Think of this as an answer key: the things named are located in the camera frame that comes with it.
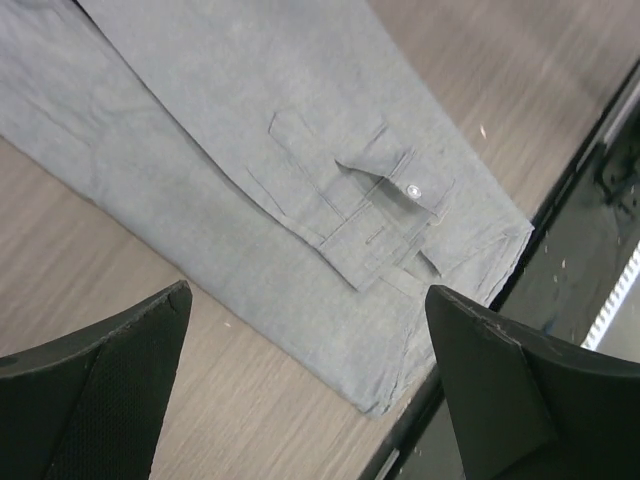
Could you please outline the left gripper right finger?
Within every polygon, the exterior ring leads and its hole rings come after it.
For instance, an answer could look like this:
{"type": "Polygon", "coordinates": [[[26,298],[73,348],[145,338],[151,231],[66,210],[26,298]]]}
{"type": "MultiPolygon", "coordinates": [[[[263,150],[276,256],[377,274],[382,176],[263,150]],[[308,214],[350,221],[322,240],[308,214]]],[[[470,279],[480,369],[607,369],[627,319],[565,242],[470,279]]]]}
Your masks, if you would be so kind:
{"type": "Polygon", "coordinates": [[[466,478],[638,478],[638,364],[442,285],[425,310],[466,478]]]}

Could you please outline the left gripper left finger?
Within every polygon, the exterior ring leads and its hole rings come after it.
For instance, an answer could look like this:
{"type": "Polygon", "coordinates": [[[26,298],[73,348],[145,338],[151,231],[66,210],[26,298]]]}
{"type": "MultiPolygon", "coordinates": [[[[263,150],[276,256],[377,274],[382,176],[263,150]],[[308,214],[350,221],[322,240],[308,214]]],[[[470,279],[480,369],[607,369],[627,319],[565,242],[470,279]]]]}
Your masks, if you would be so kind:
{"type": "Polygon", "coordinates": [[[179,281],[2,357],[2,478],[148,478],[191,306],[191,289],[179,281]]]}

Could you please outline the grey long sleeve shirt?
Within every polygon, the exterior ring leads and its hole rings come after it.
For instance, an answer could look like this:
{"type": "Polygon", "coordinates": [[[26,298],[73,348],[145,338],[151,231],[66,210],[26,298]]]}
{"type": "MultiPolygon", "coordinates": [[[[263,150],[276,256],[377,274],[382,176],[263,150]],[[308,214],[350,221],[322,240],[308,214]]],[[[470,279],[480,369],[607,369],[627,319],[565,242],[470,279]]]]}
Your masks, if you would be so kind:
{"type": "Polygon", "coordinates": [[[365,1],[5,1],[1,133],[373,416],[532,231],[365,1]]]}

